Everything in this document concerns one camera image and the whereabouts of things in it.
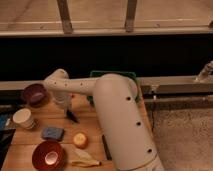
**red bowl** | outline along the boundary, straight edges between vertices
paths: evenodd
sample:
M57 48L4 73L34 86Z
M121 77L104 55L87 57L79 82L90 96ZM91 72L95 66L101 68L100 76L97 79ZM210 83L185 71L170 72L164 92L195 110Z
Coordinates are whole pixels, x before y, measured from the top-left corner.
M37 104L47 95L47 91L42 84L31 84L21 93L21 98L28 104Z
M39 171L54 171L61 166L63 156L64 150L60 143L54 140L46 140L34 150L32 163Z

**floor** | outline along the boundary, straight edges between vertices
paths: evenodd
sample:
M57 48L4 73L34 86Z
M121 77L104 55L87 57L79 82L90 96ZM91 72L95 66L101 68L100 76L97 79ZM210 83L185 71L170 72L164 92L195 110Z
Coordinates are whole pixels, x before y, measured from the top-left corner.
M67 0L73 27L123 28L127 0ZM207 26L212 0L138 0L135 27ZM0 1L0 31L61 29L56 0Z
M165 170L213 170L212 99L159 99L146 106Z

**white cup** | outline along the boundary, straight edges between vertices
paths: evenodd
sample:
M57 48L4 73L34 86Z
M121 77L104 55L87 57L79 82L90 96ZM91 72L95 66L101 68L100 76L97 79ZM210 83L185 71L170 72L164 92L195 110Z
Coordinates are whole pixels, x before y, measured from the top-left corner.
M13 122L25 129L32 129L35 126L35 120L31 111L27 108L18 110L13 115Z

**blue sponge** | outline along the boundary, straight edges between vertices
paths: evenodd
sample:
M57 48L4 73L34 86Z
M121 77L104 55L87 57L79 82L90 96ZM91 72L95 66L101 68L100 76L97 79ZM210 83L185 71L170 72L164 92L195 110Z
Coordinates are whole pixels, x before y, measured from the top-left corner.
M45 127L41 133L43 139L53 139L60 141L63 137L64 129L56 127Z

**black wall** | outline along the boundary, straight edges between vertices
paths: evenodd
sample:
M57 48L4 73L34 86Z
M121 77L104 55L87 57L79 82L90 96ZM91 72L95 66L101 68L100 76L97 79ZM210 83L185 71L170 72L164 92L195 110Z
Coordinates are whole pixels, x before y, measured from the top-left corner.
M213 35L1 38L0 52L0 81L44 79L57 68L74 78L91 70L196 75L213 60Z

